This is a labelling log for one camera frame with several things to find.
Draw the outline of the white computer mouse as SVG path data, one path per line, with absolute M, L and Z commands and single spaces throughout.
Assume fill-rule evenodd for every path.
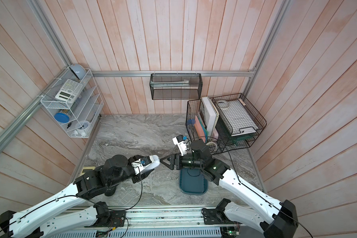
M 157 155 L 146 156 L 140 160 L 140 164 L 140 172 L 141 174 L 145 174 L 160 165 L 160 158 Z

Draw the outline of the teal plastic storage tray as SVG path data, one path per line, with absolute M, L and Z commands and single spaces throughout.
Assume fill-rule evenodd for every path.
M 184 168 L 180 170 L 179 188 L 187 195 L 203 195 L 208 190 L 208 180 L 201 174 L 200 169 Z

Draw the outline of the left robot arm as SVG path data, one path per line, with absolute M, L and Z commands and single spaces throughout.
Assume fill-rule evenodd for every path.
M 50 198 L 20 212 L 6 211 L 0 215 L 1 238 L 50 238 L 80 227 L 103 227 L 113 224 L 115 214 L 105 202 L 94 202 L 83 210 L 64 214 L 74 206 L 91 202 L 96 196 L 111 196 L 127 179 L 138 182 L 157 166 L 156 155 L 127 158 L 115 155 L 103 166 L 90 170 Z

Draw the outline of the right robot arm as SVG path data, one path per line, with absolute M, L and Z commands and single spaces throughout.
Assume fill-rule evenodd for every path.
M 223 223 L 236 222 L 261 232 L 266 238 L 292 238 L 298 228 L 296 207 L 288 200 L 281 202 L 258 190 L 240 177 L 237 172 L 223 161 L 212 156 L 209 146 L 197 140 L 187 146 L 184 142 L 176 145 L 179 154 L 171 154 L 160 162 L 171 170 L 184 168 L 199 169 L 204 178 L 230 191 L 249 207 L 245 208 L 224 198 L 206 216 Z

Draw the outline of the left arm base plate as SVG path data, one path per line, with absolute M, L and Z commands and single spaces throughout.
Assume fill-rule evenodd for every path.
M 125 220 L 125 211 L 105 211 L 102 214 L 98 214 L 98 220 L 95 224 L 98 227 L 123 227 Z

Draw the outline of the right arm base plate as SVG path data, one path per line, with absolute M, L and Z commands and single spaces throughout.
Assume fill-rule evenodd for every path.
M 201 214 L 205 225 L 226 224 L 228 219 L 219 209 L 202 208 Z

